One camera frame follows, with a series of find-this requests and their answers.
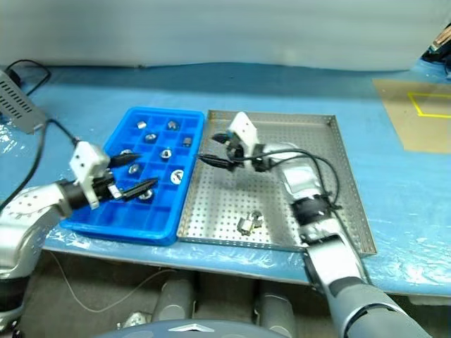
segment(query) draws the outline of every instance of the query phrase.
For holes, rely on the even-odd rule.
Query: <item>perforated metal tray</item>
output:
[[[212,141],[211,136],[225,131],[236,113],[209,111],[200,152],[226,157],[225,147]],[[261,142],[292,142],[332,162],[341,183],[340,217],[357,249],[362,254],[375,254],[376,246],[335,116],[248,115],[258,129]],[[326,189],[333,191],[333,174],[320,164]],[[242,236],[237,231],[238,220],[255,209],[264,214],[263,227],[250,236]],[[301,244],[298,228],[285,200],[283,185],[275,175],[241,168],[229,173],[197,161],[178,228],[180,240],[297,251]]]

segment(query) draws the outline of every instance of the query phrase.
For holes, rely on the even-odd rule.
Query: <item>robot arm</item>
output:
[[[303,259],[314,289],[329,304],[339,337],[430,337],[390,297],[369,284],[358,253],[335,216],[335,205],[323,190],[315,156],[290,143],[261,144],[257,129],[243,112],[225,134],[228,159],[200,155],[205,163],[234,171],[273,171],[283,183],[287,201],[299,223]]]
[[[21,316],[28,280],[54,226],[75,209],[97,208],[109,199],[128,201],[156,183],[156,179],[145,180],[124,192],[116,187],[110,169],[139,157],[110,158],[97,146],[78,142],[70,161],[76,181],[24,189],[0,211],[0,332],[11,329]]]

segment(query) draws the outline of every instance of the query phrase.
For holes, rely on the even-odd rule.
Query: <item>cardboard sheet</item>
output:
[[[451,84],[373,83],[405,150],[451,154]]]

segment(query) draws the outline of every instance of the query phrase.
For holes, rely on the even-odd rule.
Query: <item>floor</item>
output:
[[[81,256],[56,254],[74,293],[84,305],[99,309],[121,299],[158,269]],[[133,311],[151,313],[168,273],[140,287],[124,302],[102,313],[92,313],[75,302],[56,261],[44,252],[27,292],[27,306],[20,329],[27,337],[92,337],[115,330]],[[252,322],[257,281],[241,277],[202,273],[196,318],[221,318]],[[281,286],[297,317],[299,337],[336,337],[326,302],[310,288]],[[396,301],[434,337],[449,337],[451,310],[444,306],[413,306],[405,297]]]

